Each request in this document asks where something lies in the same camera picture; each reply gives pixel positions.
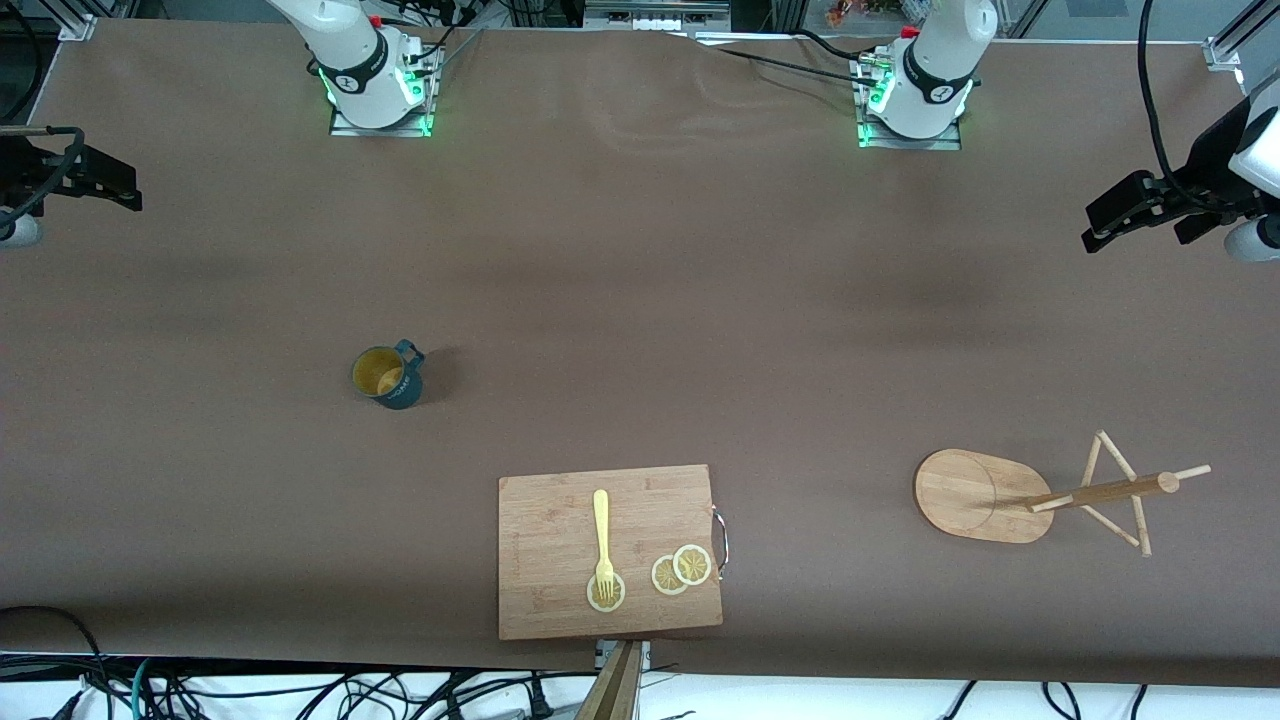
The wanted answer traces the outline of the dark teal mug yellow inside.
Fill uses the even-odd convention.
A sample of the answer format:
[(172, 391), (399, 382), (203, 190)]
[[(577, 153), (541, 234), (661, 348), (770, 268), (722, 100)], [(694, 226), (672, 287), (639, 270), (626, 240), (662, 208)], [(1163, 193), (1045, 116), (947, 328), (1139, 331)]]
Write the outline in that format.
[(424, 392), (422, 354), (410, 340), (366, 348), (351, 368), (351, 382), (365, 398), (390, 410), (412, 407)]

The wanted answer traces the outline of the wooden mug rack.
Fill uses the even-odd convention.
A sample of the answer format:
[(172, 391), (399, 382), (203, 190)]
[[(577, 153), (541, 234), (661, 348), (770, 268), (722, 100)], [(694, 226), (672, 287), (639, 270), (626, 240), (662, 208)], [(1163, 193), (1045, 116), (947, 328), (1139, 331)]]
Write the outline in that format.
[(1152, 555), (1144, 501), (1175, 495), (1185, 480), (1207, 477), (1208, 464), (1140, 474), (1106, 430), (1097, 430), (1079, 486), (1052, 491), (1036, 469), (988, 454), (942, 448), (913, 478), (916, 509), (947, 536), (1001, 544), (1042, 539), (1057, 515), (1082, 512), (1142, 556)]

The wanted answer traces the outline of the colourful small items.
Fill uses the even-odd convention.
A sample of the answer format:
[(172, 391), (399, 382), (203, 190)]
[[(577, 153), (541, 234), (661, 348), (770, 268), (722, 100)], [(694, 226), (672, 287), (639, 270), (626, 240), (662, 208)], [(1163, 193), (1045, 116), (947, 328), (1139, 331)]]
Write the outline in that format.
[(854, 19), (891, 19), (900, 15), (902, 10), (901, 0), (829, 0), (826, 4), (823, 17), (831, 28), (844, 26)]

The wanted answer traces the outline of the brown table cloth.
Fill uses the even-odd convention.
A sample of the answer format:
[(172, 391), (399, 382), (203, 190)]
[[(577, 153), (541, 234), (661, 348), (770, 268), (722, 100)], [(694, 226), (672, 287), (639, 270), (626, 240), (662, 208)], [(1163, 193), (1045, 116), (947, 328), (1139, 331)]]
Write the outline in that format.
[[(287, 24), (104, 22), (38, 119), (134, 165), (0, 251), (0, 606), (113, 653), (586, 667), (498, 635), (502, 477), (705, 464), (723, 621), (684, 673), (1280, 685), (1280, 263), (1166, 228), (1125, 44), (996, 44), (957, 152), (671, 35), (484, 32), (429, 138), (339, 138)], [(410, 340), (422, 397), (351, 382)], [(963, 448), (1079, 486), (1106, 430), (1152, 555), (913, 497)]]

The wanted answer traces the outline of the white power strip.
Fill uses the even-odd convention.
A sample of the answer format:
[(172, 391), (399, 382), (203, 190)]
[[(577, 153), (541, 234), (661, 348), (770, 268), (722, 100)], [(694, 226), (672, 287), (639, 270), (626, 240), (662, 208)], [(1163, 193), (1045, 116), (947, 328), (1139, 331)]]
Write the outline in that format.
[(730, 32), (730, 0), (582, 0), (585, 29)]

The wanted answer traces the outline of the yellow plastic fork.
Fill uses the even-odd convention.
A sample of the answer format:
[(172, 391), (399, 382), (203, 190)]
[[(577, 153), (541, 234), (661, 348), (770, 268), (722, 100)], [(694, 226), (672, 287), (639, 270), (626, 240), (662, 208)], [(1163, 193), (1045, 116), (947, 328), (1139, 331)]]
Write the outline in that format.
[(595, 594), (596, 602), (605, 607), (613, 603), (618, 594), (609, 547), (611, 501), (605, 489), (595, 489), (591, 500), (598, 551), (594, 571)]

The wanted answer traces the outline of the aluminium frame corner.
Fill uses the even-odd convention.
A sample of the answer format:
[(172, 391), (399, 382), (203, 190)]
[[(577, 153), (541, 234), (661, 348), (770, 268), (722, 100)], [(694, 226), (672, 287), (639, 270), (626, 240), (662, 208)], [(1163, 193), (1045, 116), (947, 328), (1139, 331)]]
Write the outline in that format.
[(58, 23), (60, 42), (87, 40), (99, 18), (96, 0), (40, 0)]
[(1249, 0), (1216, 35), (1202, 44), (1210, 72), (1234, 72), (1240, 68), (1240, 51), (1265, 31), (1280, 22), (1280, 0)]

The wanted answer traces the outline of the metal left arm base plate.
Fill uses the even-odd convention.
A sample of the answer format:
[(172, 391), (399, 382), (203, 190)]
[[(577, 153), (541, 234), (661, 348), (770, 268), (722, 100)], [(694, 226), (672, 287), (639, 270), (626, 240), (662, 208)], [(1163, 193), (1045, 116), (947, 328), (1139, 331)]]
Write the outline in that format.
[(884, 120), (872, 111), (872, 101), (881, 99), (883, 90), (893, 78), (890, 72), (890, 58), (882, 53), (859, 53), (849, 61), (851, 76), (859, 79), (872, 79), (873, 86), (852, 83), (858, 145), (860, 149), (896, 149), (919, 151), (959, 151), (963, 146), (959, 119), (933, 138), (909, 138), (892, 131)]

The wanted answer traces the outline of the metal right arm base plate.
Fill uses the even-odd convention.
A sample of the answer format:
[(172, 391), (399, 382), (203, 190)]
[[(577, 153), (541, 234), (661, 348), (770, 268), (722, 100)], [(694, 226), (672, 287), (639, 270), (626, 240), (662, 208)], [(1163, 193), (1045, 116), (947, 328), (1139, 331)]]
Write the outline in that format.
[(361, 94), (356, 81), (332, 81), (321, 72), (326, 99), (333, 105), (330, 135), (349, 137), (429, 137), (440, 92), (443, 51), (422, 40), (402, 35), (394, 54)]

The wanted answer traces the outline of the metal post bracket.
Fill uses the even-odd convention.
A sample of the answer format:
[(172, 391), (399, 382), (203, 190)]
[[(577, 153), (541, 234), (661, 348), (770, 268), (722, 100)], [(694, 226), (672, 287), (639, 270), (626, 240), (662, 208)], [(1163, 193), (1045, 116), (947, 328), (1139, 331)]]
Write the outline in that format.
[[(594, 667), (600, 671), (605, 667), (609, 656), (613, 655), (623, 641), (617, 639), (599, 639), (595, 644), (594, 653)], [(649, 641), (635, 641), (636, 656), (639, 656), (641, 673), (648, 673), (652, 669), (652, 643)]]

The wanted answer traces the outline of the wooden post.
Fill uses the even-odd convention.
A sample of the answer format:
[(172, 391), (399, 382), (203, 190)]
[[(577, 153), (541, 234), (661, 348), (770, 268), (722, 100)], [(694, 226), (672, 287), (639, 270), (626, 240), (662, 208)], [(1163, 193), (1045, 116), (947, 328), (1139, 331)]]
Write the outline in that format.
[(596, 675), (573, 720), (635, 720), (641, 675), (635, 641), (623, 641)]

